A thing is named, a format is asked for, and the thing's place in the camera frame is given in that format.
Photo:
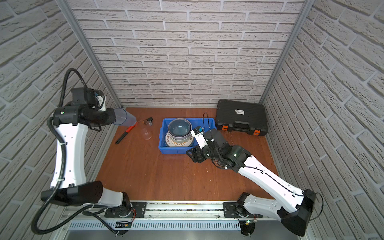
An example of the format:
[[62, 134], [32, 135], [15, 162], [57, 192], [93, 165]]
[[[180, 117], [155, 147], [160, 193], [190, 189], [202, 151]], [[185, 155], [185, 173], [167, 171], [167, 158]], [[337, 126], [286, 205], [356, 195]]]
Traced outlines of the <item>grey translucent cup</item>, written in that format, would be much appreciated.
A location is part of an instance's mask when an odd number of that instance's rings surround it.
[[132, 127], [137, 123], [135, 116], [127, 112], [125, 109], [114, 109], [116, 120], [114, 125], [123, 127]]

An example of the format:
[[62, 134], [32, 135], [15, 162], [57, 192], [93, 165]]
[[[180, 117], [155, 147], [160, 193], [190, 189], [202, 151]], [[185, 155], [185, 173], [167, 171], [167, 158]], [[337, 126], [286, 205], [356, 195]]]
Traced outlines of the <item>blue grey bowl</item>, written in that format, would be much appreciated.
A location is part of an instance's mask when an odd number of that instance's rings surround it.
[[187, 119], [174, 119], [168, 125], [168, 133], [175, 139], [184, 139], [191, 134], [192, 124]]

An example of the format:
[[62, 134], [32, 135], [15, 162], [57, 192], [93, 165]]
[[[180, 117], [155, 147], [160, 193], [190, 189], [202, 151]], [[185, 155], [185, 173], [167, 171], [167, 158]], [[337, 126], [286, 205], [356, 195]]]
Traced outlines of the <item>sunburst pattern plate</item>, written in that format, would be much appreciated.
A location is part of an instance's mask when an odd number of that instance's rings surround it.
[[170, 148], [176, 148], [176, 147], [190, 147], [194, 142], [194, 138], [189, 135], [188, 138], [185, 138], [183, 140], [175, 140], [173, 139], [173, 136], [170, 135], [170, 133], [166, 134], [165, 137], [165, 143]]

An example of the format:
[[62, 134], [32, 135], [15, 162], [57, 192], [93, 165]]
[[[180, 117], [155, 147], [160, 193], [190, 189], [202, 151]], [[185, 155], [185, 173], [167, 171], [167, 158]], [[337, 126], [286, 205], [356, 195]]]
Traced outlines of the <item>lilac bowl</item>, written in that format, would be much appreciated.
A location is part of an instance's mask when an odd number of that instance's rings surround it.
[[167, 133], [167, 139], [170, 143], [176, 146], [190, 145], [194, 141], [191, 134], [188, 134], [182, 137], [176, 137], [171, 135], [170, 133]]

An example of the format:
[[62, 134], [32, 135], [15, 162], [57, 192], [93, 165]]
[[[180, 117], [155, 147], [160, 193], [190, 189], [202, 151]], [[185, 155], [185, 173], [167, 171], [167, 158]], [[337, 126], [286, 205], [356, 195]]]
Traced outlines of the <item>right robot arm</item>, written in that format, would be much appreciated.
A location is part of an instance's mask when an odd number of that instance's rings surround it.
[[243, 147], [231, 146], [216, 129], [206, 132], [198, 126], [191, 131], [191, 135], [198, 143], [186, 152], [193, 162], [211, 160], [219, 169], [232, 170], [246, 177], [272, 196], [272, 199], [264, 199], [243, 193], [236, 202], [238, 216], [266, 216], [280, 221], [297, 236], [305, 235], [313, 213], [316, 193], [284, 181]]

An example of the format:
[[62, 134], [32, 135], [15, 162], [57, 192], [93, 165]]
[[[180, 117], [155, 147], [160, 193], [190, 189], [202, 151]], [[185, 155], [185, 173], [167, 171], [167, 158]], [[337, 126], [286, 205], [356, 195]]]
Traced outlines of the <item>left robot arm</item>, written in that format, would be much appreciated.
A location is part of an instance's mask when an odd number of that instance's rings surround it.
[[102, 182], [88, 182], [85, 174], [85, 140], [88, 130], [100, 131], [116, 121], [115, 111], [96, 110], [87, 105], [58, 107], [48, 120], [57, 138], [56, 167], [51, 188], [41, 200], [59, 206], [86, 204], [105, 206], [120, 215], [131, 211], [127, 193], [104, 188]]

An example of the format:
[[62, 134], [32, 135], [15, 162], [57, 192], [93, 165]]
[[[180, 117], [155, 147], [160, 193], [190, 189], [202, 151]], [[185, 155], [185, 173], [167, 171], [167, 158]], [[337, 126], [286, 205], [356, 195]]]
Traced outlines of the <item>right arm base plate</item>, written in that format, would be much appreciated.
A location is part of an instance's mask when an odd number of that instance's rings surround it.
[[243, 206], [236, 202], [224, 202], [223, 210], [225, 218], [263, 218], [263, 215], [251, 214]]

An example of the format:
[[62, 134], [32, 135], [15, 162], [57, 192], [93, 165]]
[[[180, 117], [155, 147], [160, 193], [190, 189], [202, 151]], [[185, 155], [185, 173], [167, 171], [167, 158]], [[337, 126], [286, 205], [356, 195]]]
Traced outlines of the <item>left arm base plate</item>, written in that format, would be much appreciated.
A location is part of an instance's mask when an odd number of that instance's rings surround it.
[[130, 202], [128, 206], [107, 209], [105, 218], [144, 218], [146, 206], [146, 202]]

